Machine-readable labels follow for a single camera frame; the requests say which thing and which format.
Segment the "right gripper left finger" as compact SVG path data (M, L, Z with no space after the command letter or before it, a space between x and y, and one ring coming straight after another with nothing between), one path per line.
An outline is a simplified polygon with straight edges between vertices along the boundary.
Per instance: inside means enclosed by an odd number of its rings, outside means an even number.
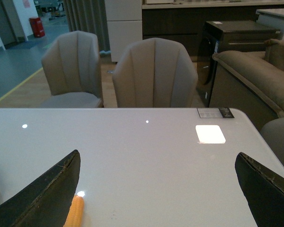
M72 151L0 205L0 227L62 227L80 176L80 153Z

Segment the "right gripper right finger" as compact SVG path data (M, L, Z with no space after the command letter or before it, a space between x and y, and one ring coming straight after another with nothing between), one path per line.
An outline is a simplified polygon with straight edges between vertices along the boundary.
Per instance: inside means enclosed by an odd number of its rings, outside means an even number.
M284 178L243 152L235 171L257 226L284 227Z

